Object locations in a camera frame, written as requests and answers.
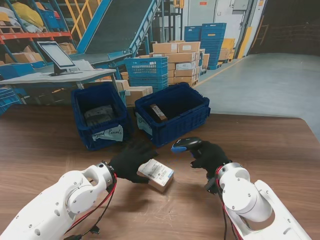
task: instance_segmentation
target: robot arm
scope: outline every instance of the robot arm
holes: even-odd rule
[[[113,184],[110,167],[101,162],[84,171],[69,171],[29,202],[11,221],[1,240],[58,240],[76,215],[90,209],[100,193]]]

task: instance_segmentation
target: computer monitor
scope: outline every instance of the computer monitor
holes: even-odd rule
[[[73,68],[76,65],[70,57],[60,48],[55,41],[38,41],[40,48],[53,61],[55,75],[66,72],[67,69]]]

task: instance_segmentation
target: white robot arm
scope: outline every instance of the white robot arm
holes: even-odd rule
[[[29,202],[1,234],[1,240],[59,240],[113,184],[110,167],[101,162],[84,171],[69,171]]]
[[[274,191],[261,180],[251,183],[249,172],[239,163],[218,168],[217,182],[225,211],[243,240],[311,240]],[[272,211],[274,221],[261,230],[250,229],[241,219],[263,222]]]

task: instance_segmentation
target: plastic bag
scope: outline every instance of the plastic bag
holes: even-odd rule
[[[40,15],[27,5],[20,2],[16,2],[12,4],[12,6],[21,19],[27,21],[28,23],[31,23],[32,25],[37,26],[38,28],[44,26],[44,22],[42,21]]]

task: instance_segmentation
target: workstation desk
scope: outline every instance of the workstation desk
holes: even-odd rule
[[[136,137],[144,134],[135,132]],[[299,118],[211,114],[185,135],[220,145],[242,164],[254,183],[266,182],[309,236],[320,239],[320,145]],[[167,144],[155,159],[174,170],[161,194],[148,185],[118,179],[99,235],[86,240],[222,240],[224,219],[217,195],[205,191],[206,171],[192,169],[189,152]],[[88,151],[70,106],[13,105],[0,117],[0,232],[36,195],[71,170],[109,162],[122,146]],[[101,215],[98,209],[71,233],[81,234]],[[230,223],[227,239],[233,240]]]

